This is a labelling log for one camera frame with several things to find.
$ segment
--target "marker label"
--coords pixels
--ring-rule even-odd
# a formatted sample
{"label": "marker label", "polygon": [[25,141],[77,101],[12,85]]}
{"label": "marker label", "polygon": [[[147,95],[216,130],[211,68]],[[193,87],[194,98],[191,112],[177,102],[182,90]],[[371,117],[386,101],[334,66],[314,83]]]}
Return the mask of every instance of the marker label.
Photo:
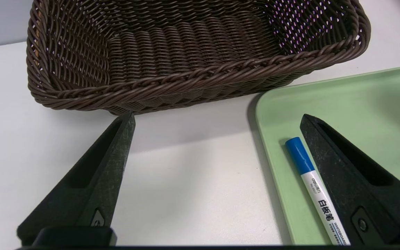
{"label": "marker label", "polygon": [[301,175],[303,183],[307,187],[314,206],[324,223],[325,230],[334,245],[350,245],[348,236],[336,213],[336,209],[327,196],[327,190],[322,185],[319,175],[315,170]]}

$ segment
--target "basket rim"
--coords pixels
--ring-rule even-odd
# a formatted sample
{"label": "basket rim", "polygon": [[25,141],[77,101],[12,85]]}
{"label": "basket rim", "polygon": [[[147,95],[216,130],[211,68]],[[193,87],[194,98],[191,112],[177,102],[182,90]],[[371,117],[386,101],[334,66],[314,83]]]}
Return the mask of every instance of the basket rim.
{"label": "basket rim", "polygon": [[[42,5],[43,1],[48,2],[49,0],[34,0],[30,11],[27,36],[28,88],[38,103],[54,109],[102,109],[125,103],[121,95],[128,95],[127,102],[133,102],[150,98],[149,91],[151,90],[159,92],[159,96],[169,95],[187,90],[226,85],[231,82],[253,80],[254,76],[257,76],[257,79],[261,79],[280,74],[289,74],[298,70],[324,68],[360,56],[368,47],[371,33],[371,24],[359,0],[343,0],[349,2],[351,4],[350,7],[355,12],[352,20],[355,27],[357,27],[357,30],[354,30],[356,36],[349,35],[346,39],[324,46],[320,50],[261,59],[251,58],[198,68],[183,73],[145,77],[112,85],[56,90],[51,85],[49,70],[47,69],[48,57],[44,52],[44,48],[46,48],[44,35],[38,30],[35,31],[31,25],[41,26],[41,30],[46,28],[48,5]],[[43,84],[40,86],[34,83],[32,78],[40,80]]]}

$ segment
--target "blue marker cap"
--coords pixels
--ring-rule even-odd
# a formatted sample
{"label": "blue marker cap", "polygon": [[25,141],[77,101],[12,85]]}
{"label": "blue marker cap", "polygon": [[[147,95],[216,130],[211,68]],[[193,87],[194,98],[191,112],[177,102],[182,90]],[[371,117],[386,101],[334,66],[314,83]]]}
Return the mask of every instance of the blue marker cap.
{"label": "blue marker cap", "polygon": [[285,145],[300,175],[314,170],[310,157],[299,137],[289,139]]}

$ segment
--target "woven basket wall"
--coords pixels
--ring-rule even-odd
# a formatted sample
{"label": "woven basket wall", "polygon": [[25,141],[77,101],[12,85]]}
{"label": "woven basket wall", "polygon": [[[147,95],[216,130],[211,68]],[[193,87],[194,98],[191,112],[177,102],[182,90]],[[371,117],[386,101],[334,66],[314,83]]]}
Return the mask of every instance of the woven basket wall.
{"label": "woven basket wall", "polygon": [[368,47],[358,0],[35,0],[28,87],[135,114],[267,91]]}

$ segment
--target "screw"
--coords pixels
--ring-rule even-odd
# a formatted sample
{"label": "screw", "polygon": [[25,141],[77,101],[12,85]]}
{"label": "screw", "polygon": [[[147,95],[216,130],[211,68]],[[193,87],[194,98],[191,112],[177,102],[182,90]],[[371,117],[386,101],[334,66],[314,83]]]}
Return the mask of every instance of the screw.
{"label": "screw", "polygon": [[368,230],[368,225],[364,219],[360,218],[357,221],[357,224],[359,225],[359,228],[360,228],[360,230],[362,230],[362,232],[366,232]]}

